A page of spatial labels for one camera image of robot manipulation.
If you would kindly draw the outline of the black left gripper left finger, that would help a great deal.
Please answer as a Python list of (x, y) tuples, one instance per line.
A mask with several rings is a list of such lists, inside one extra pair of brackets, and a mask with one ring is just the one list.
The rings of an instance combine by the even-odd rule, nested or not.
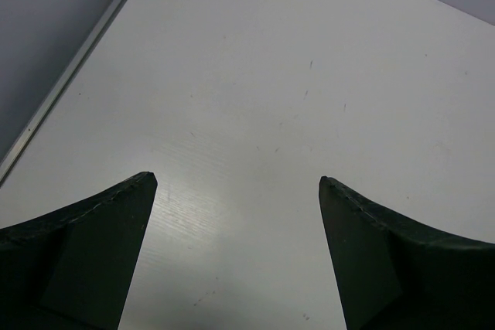
[(3, 329), (116, 329), (158, 186), (140, 172), (1, 230)]

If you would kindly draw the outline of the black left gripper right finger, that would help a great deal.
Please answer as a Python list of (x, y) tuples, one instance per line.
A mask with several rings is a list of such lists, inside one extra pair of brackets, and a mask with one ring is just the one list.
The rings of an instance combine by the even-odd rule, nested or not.
[(330, 177), (319, 204), (348, 329), (492, 329), (494, 246), (381, 206)]

